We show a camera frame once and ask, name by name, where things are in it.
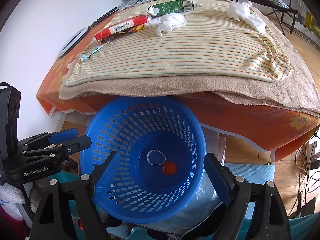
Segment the orange plastic cap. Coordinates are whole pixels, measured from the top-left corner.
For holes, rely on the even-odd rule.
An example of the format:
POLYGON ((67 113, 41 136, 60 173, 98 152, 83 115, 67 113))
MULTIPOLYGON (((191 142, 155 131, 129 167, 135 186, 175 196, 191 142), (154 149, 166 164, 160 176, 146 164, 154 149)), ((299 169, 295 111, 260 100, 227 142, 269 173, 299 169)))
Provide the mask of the orange plastic cap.
POLYGON ((172 161, 168 161, 163 165, 163 172, 168 176, 176 174, 177 170, 177 165, 172 161))

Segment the red snack box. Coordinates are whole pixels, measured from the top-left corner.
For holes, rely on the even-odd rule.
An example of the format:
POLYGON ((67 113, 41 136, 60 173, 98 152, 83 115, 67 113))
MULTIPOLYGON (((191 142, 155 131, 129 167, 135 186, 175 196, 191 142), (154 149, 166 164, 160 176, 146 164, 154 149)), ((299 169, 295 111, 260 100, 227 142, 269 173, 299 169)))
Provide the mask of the red snack box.
POLYGON ((129 18, 127 20, 124 20, 120 23, 113 24, 109 27, 106 27, 105 29, 96 33, 94 36, 95 36, 95 39, 97 41, 99 41, 99 40, 102 40, 103 38, 109 37, 109 36, 116 34, 120 31, 148 23, 149 20, 151 20, 150 15, 135 16, 135 17, 129 18))

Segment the white colourful long wrapper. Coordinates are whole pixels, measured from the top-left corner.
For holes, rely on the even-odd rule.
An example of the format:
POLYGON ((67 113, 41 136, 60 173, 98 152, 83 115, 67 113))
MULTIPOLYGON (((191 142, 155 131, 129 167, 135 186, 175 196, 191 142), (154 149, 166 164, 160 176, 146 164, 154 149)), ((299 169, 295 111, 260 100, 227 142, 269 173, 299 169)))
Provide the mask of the white colourful long wrapper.
POLYGON ((159 25, 159 24, 160 24, 160 21, 151 21, 151 22, 148 22, 148 23, 145 23, 145 24, 141 24, 141 25, 136 26, 136 27, 132 27, 132 28, 129 28, 129 29, 126 29, 126 30, 119 31, 119 32, 117 32, 115 34, 112 34, 112 35, 108 36, 108 37, 102 38, 100 41, 103 42, 103 43, 106 43, 107 41, 111 41, 112 39, 116 38, 119 34, 131 34, 131 33, 135 33, 135 32, 144 30, 144 29, 146 29, 148 27, 159 25))

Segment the white tissue ball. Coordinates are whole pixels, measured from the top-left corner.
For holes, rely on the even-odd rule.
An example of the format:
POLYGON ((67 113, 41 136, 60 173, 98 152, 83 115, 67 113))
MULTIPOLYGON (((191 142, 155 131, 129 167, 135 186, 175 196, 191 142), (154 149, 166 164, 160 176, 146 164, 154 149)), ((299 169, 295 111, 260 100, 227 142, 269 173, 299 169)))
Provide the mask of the white tissue ball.
POLYGON ((167 14, 161 17, 156 29, 156 35, 162 36, 163 32, 169 33, 187 25, 185 17, 179 13, 167 14))

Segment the green white milk carton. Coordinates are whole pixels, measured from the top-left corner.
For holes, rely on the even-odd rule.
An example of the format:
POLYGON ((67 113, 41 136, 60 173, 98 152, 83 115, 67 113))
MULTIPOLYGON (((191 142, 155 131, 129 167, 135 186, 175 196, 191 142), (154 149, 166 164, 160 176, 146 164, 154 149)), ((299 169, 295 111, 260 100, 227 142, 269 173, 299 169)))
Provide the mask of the green white milk carton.
POLYGON ((162 17, 167 14, 189 12, 200 7, 202 5, 194 1, 174 0, 152 5, 147 13, 151 17, 162 17))

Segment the white plastic bag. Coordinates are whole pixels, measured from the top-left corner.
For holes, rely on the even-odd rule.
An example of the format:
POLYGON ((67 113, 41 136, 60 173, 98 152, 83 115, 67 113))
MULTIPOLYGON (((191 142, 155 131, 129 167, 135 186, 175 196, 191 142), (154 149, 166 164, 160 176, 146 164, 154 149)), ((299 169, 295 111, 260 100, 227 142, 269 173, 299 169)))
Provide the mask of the white plastic bag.
POLYGON ((251 13, 251 6, 250 1, 244 3, 233 2, 228 7, 227 16, 236 21, 243 20, 258 33, 264 34, 266 23, 258 15, 251 13))

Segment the small colourful foil wrapper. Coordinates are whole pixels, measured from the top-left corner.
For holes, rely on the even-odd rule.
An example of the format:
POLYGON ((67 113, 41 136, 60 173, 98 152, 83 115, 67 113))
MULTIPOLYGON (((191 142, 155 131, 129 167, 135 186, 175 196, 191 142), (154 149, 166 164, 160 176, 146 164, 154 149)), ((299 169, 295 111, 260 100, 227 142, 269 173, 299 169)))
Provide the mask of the small colourful foil wrapper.
POLYGON ((80 57, 80 61, 82 61, 82 62, 87 61, 93 54, 95 54, 97 51, 99 51, 101 48, 103 48, 104 46, 106 46, 109 43, 110 43, 110 41, 105 41, 102 44, 93 48, 89 53, 82 54, 80 57))

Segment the clear plastic sheet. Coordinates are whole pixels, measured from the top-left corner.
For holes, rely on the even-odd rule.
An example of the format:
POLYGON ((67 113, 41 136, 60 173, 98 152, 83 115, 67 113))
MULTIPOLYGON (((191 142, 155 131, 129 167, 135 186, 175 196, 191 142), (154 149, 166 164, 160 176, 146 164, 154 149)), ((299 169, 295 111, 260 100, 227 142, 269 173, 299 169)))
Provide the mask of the clear plastic sheet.
MULTIPOLYGON (((219 163, 223 165, 225 163, 226 139, 221 139, 219 132, 208 127, 202 126, 201 128, 204 133, 207 152, 213 153, 219 163)), ((217 193, 207 173, 204 172, 196 193, 179 213, 163 221, 144 224, 143 226, 178 237, 188 229, 200 224, 209 216, 210 212, 214 210, 219 202, 217 193)))

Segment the light blue floor mat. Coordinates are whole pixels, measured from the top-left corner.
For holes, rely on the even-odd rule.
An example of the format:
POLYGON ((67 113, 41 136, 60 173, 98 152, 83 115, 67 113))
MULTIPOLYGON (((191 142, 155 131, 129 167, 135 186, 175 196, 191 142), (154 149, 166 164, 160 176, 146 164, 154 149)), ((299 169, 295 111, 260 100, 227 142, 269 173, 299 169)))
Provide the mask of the light blue floor mat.
POLYGON ((232 164, 225 163, 225 167, 235 176, 244 177, 249 183, 264 185, 267 181, 274 180, 275 165, 260 164, 232 164))

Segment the blue plastic waste basket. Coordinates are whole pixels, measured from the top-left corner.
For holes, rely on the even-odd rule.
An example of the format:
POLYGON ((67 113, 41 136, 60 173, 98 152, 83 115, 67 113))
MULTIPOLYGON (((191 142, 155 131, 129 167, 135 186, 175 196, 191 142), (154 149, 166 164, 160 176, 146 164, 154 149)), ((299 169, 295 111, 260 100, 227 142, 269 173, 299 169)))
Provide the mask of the blue plastic waste basket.
POLYGON ((206 142, 192 111, 171 96, 119 97, 104 106, 89 124, 90 148, 80 154, 80 171, 90 174, 111 152, 120 167, 98 204, 129 223, 150 224, 181 211, 199 188, 206 142), (177 173, 163 165, 172 161, 177 173))

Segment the orange floral bed sheet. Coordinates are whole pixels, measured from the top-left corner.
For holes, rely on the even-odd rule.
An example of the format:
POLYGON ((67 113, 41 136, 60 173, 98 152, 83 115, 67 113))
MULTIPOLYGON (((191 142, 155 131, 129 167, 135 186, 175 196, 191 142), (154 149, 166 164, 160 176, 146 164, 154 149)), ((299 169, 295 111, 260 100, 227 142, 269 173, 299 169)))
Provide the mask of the orange floral bed sheet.
POLYGON ((84 38, 66 56, 56 60, 36 97, 47 114, 80 112, 95 114, 118 96, 150 97, 173 95, 185 103, 199 122, 247 140, 260 152, 271 152, 279 161, 302 147, 319 127, 319 118, 290 110, 269 99, 253 99, 240 89, 248 79, 230 76, 167 76, 144 79, 100 80, 67 87, 84 38))

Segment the beige blanket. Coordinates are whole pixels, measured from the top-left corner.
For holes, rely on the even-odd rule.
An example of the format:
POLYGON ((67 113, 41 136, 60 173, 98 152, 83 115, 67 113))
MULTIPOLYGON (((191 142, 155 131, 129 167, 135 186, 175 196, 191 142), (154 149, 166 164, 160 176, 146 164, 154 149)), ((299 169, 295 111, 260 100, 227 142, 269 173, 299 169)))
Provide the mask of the beige blanket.
POLYGON ((279 82, 248 79, 249 87, 240 89, 239 93, 241 95, 250 93, 253 99, 269 99, 271 102, 279 103, 287 109, 319 116, 319 94, 306 63, 289 40, 271 21, 266 21, 266 27, 269 27, 274 32, 277 40, 290 59, 293 72, 287 79, 279 82))

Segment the striped yellow towel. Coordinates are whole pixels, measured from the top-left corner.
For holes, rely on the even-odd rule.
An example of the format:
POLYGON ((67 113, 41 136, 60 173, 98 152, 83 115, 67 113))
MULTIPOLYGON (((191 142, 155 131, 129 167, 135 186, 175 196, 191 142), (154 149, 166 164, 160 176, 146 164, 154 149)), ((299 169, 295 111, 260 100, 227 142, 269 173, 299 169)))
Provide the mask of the striped yellow towel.
POLYGON ((187 25, 156 35, 157 26, 120 34, 87 61, 78 60, 66 80, 83 83, 139 77, 225 75, 279 82, 293 66, 274 32, 260 34, 227 16, 227 0, 197 0, 202 7, 185 16, 187 25))

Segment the yellow crate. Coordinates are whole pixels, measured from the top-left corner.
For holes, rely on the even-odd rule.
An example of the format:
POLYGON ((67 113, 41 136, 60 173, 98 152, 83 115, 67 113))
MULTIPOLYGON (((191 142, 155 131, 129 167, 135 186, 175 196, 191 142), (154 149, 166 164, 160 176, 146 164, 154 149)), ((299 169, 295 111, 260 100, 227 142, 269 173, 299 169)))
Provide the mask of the yellow crate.
POLYGON ((307 11, 306 12, 306 18, 305 18, 305 26, 312 32, 314 33, 316 36, 320 36, 320 28, 319 28, 319 24, 317 23, 316 19, 314 18, 314 16, 307 11))

